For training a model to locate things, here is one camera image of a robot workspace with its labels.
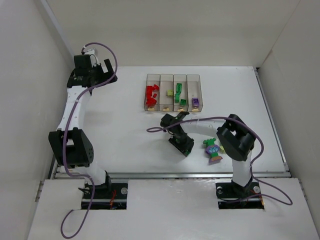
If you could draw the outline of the purple green flower lego figure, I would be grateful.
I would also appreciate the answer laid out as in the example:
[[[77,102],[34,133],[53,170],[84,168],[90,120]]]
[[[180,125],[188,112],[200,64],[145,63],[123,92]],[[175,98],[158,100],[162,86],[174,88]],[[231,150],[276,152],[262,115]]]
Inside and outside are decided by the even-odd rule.
[[[216,144],[216,138],[206,139],[202,142],[205,146],[205,153],[208,155],[208,164],[213,165],[223,159],[222,156],[219,155],[220,146]]]

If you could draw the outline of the dark green lego cluster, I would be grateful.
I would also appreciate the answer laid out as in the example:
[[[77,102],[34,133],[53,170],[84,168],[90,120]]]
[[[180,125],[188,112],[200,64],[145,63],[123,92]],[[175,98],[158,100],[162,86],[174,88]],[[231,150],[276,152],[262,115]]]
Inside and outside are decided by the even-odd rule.
[[[186,105],[186,100],[181,98],[181,94],[180,92],[177,92],[175,95],[174,95],[174,103],[175,104],[179,104],[180,106],[185,106]]]

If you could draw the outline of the light green lego brick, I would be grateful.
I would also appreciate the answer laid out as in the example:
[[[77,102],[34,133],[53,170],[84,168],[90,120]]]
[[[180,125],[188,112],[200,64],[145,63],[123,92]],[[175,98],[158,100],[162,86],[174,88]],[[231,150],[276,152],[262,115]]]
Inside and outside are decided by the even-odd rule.
[[[168,96],[168,97],[171,97],[171,96],[173,96],[173,95],[174,95],[173,90],[167,90],[167,96]]]

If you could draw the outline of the red lego brick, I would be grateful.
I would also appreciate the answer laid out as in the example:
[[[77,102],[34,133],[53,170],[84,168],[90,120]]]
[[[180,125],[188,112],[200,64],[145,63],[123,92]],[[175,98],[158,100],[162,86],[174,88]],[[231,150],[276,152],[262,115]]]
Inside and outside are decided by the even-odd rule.
[[[146,97],[146,102],[145,104],[151,108],[154,107],[157,103],[157,98],[153,98],[153,94],[157,94],[159,91],[159,86],[154,84],[154,85],[147,85],[146,86],[146,91],[145,91],[145,97]]]

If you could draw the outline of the green 2x4 lego brick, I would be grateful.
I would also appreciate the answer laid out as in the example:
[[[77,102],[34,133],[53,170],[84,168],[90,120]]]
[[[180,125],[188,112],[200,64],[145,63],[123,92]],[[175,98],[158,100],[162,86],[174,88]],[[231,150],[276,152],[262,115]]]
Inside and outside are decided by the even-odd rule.
[[[177,83],[176,87],[175,87],[175,90],[176,90],[177,93],[180,93],[182,91],[182,84],[181,83]]]

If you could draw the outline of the yellow green lego stack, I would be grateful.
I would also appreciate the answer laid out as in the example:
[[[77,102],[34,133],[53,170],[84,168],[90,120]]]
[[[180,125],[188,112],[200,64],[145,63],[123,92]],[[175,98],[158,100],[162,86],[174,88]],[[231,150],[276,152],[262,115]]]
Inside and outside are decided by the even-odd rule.
[[[224,153],[224,152],[225,152],[225,149],[223,148],[222,145],[219,147],[219,150],[220,150],[221,153]]]

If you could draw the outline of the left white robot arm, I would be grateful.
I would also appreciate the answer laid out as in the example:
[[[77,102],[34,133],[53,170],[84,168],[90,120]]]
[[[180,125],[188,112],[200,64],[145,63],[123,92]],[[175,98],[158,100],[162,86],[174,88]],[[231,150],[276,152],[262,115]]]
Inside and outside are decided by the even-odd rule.
[[[104,82],[117,81],[109,59],[104,60],[106,72],[94,53],[74,56],[75,68],[67,81],[67,101],[64,113],[56,131],[51,131],[48,140],[53,154],[67,174],[73,176],[75,170],[88,179],[82,188],[86,198],[96,199],[111,195],[112,183],[108,173],[93,164],[94,147],[86,136],[83,125],[86,108],[93,93],[93,87]]]

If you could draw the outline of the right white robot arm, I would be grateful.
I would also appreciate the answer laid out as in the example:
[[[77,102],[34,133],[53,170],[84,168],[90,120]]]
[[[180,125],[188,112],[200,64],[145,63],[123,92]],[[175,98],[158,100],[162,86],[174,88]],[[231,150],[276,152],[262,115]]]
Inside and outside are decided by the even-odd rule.
[[[183,111],[177,116],[165,114],[162,117],[160,129],[171,135],[168,141],[187,157],[194,147],[189,134],[207,136],[203,145],[211,163],[221,160],[220,148],[232,160],[232,179],[226,184],[218,184],[216,195],[224,201],[256,196],[254,188],[258,183],[253,181],[251,157],[258,136],[236,114],[222,117],[221,126],[214,126],[215,117],[187,119],[187,115],[188,112]]]

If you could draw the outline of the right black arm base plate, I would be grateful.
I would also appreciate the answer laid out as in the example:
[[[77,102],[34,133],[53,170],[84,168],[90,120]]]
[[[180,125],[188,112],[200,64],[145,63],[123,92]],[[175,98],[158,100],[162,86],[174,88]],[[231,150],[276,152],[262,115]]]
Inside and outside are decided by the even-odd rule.
[[[218,182],[215,186],[220,210],[265,208],[258,182],[250,182],[245,187],[233,181]]]

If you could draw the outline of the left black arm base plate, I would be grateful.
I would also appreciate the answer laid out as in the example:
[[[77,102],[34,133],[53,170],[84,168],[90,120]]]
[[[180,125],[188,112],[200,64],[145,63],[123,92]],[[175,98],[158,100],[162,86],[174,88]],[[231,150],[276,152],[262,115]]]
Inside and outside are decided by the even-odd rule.
[[[128,184],[111,183],[95,187],[91,210],[126,210]]]

